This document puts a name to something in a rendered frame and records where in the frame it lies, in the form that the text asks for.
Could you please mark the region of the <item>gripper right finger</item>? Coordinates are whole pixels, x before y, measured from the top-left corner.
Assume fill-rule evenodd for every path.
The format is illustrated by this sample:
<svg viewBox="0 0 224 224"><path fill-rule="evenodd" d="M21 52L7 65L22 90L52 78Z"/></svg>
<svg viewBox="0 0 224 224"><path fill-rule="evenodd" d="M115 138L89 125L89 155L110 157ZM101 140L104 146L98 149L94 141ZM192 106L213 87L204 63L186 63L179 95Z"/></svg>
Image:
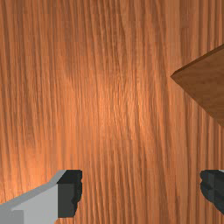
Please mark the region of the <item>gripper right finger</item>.
<svg viewBox="0 0 224 224"><path fill-rule="evenodd" d="M224 170L204 170L200 178L203 196L224 215Z"/></svg>

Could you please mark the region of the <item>brown door in frame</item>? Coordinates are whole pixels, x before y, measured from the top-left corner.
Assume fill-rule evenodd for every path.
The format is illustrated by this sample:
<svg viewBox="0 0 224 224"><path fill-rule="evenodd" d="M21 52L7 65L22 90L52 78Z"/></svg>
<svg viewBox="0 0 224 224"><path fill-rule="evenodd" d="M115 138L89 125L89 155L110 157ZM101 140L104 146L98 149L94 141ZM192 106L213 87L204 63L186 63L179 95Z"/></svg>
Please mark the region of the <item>brown door in frame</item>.
<svg viewBox="0 0 224 224"><path fill-rule="evenodd" d="M224 44L181 67L171 78L224 127Z"/></svg>

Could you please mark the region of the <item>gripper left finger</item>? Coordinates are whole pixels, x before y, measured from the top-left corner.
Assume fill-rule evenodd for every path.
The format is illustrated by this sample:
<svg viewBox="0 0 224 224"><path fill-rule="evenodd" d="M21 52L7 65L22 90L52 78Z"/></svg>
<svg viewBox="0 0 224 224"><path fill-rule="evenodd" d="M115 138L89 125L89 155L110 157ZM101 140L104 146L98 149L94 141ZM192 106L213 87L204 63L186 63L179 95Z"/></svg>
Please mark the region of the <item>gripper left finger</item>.
<svg viewBox="0 0 224 224"><path fill-rule="evenodd" d="M0 205L0 224L54 224L73 218L82 195L82 171L61 170L51 180Z"/></svg>

